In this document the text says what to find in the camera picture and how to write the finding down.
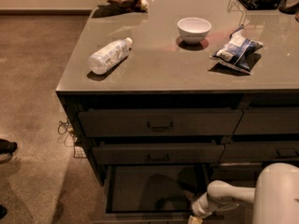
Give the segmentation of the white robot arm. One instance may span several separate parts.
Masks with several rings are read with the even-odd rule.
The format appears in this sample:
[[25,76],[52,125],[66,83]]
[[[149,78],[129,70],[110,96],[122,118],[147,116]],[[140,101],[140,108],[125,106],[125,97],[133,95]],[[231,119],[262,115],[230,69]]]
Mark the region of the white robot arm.
[[254,188],[212,181],[204,194],[191,197],[188,224],[203,224],[214,212],[235,209],[240,202],[253,205],[252,224],[299,224],[299,168],[270,164],[261,171]]

